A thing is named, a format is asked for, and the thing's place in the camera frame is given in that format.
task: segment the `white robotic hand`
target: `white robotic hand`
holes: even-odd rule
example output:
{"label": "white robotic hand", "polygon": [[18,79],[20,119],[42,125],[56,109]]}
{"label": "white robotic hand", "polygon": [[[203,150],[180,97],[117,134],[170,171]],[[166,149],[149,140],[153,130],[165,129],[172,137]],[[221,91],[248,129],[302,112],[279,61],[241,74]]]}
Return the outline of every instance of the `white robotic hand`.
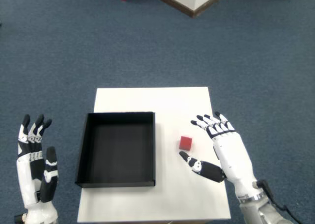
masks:
{"label": "white robotic hand", "polygon": [[43,158],[41,140],[51,120],[44,122],[40,115],[28,132],[29,115],[25,115],[18,136],[18,159],[16,161],[19,185],[27,213],[15,216],[19,224],[57,224],[57,211],[52,204],[58,171],[54,147],[47,149]]}
{"label": "white robotic hand", "polygon": [[220,160],[221,168],[204,161],[198,161],[181,151],[180,155],[199,175],[216,182],[227,178],[235,186],[235,194],[240,202],[258,200],[263,195],[263,189],[255,188],[257,181],[253,174],[252,163],[240,135],[224,115],[216,113],[220,118],[198,115],[198,121],[191,121],[207,132],[213,141],[214,151]]}

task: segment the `robot finger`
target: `robot finger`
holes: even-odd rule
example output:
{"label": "robot finger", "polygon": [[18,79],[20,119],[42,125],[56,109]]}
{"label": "robot finger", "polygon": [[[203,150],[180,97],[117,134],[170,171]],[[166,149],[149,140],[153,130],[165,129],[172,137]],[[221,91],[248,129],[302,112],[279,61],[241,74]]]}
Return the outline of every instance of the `robot finger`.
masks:
{"label": "robot finger", "polygon": [[230,130],[221,122],[219,123],[219,127],[225,132],[225,133],[229,133]]}
{"label": "robot finger", "polygon": [[204,121],[191,121],[191,123],[193,125],[199,126],[200,128],[202,128],[203,130],[206,130],[208,124],[205,123]]}
{"label": "robot finger", "polygon": [[220,134],[215,129],[213,129],[211,126],[207,126],[206,132],[212,140],[216,140],[217,137],[220,136]]}
{"label": "robot finger", "polygon": [[41,143],[43,134],[45,132],[45,130],[50,126],[52,120],[48,119],[47,121],[45,121],[37,130],[37,134],[36,134],[36,138],[35,138],[35,142],[36,143]]}
{"label": "robot finger", "polygon": [[218,120],[217,118],[213,117],[213,116],[209,116],[207,114],[204,115],[205,118],[210,119],[211,121],[213,121],[214,123],[220,123],[221,121]]}
{"label": "robot finger", "polygon": [[215,112],[216,116],[219,117],[224,123],[224,125],[229,129],[230,132],[235,132],[234,127],[232,126],[231,122],[220,112]]}
{"label": "robot finger", "polygon": [[28,142],[28,125],[30,123],[30,116],[26,114],[20,126],[18,135],[18,157],[31,152]]}
{"label": "robot finger", "polygon": [[30,123],[30,116],[26,114],[20,126],[18,140],[22,143],[28,142],[28,125]]}
{"label": "robot finger", "polygon": [[47,149],[47,159],[45,162],[45,171],[40,187],[40,200],[43,203],[52,201],[54,198],[58,182],[57,157],[55,147]]}
{"label": "robot finger", "polygon": [[44,115],[40,114],[36,122],[32,125],[29,131],[28,140],[30,143],[35,143],[35,138],[37,135],[38,128],[43,124],[43,121],[44,121]]}
{"label": "robot finger", "polygon": [[193,172],[197,173],[198,175],[216,182],[221,182],[226,178],[225,173],[220,167],[205,161],[199,161],[193,157],[190,157],[184,151],[180,151],[179,154],[192,168]]}
{"label": "robot finger", "polygon": [[197,115],[197,118],[198,118],[199,120],[204,121],[205,123],[207,123],[207,124],[210,125],[210,126],[212,126],[212,125],[215,123],[214,121],[210,120],[209,118],[203,117],[203,116],[200,116],[200,115]]}

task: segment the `black tray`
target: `black tray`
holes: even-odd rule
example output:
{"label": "black tray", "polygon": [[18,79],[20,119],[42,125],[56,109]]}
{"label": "black tray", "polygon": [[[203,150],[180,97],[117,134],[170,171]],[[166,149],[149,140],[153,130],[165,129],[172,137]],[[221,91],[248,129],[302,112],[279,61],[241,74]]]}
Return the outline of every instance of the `black tray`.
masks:
{"label": "black tray", "polygon": [[89,113],[77,167],[81,187],[155,185],[155,114]]}

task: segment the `brown baseboard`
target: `brown baseboard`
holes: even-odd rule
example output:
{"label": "brown baseboard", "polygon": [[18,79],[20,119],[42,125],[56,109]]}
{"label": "brown baseboard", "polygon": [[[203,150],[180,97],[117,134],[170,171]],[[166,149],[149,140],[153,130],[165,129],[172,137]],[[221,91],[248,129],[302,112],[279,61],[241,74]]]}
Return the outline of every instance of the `brown baseboard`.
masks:
{"label": "brown baseboard", "polygon": [[209,0],[205,4],[203,4],[202,6],[197,8],[196,10],[191,10],[190,8],[180,4],[179,2],[177,2],[175,0],[161,0],[161,1],[172,6],[175,9],[181,11],[182,13],[184,13],[184,14],[192,17],[192,18],[195,18],[195,17],[199,16],[202,12],[204,12],[209,6],[211,6],[212,4],[217,2],[218,0]]}

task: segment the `red cube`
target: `red cube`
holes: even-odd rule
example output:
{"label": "red cube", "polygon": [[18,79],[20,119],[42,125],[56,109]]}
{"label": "red cube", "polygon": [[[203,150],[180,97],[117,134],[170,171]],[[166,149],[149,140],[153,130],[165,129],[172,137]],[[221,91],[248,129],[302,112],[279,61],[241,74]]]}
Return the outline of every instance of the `red cube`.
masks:
{"label": "red cube", "polygon": [[179,143],[179,148],[183,149],[183,150],[190,151],[191,144],[192,144],[192,138],[182,136],[181,142]]}

